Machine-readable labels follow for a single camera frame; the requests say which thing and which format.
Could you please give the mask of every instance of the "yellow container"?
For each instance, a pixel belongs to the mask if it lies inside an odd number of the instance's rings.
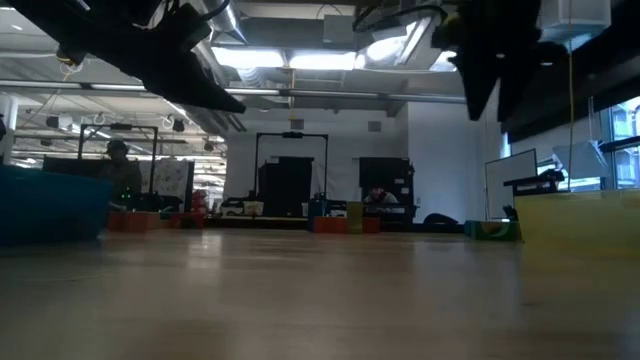
[[[640,258],[640,191],[517,197],[524,250]]]

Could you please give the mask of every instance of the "wooden floor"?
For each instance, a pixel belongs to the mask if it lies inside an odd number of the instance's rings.
[[[0,359],[640,359],[638,262],[523,247],[228,230],[3,250]]]

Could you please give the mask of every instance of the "yellow wire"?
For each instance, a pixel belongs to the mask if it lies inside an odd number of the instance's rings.
[[[573,84],[573,0],[569,0],[569,180],[567,180],[567,189],[571,192],[571,175],[573,174],[573,125],[576,120],[575,94]]]

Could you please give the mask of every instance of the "blue bin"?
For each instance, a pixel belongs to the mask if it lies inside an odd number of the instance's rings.
[[[107,181],[0,165],[0,245],[95,240],[109,214]]]

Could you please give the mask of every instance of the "column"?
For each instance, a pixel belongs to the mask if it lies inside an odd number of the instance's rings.
[[[2,163],[7,165],[11,163],[13,135],[18,120],[18,98],[13,95],[0,95],[0,114],[4,115],[3,122],[7,129],[7,134],[0,142],[0,156]]]

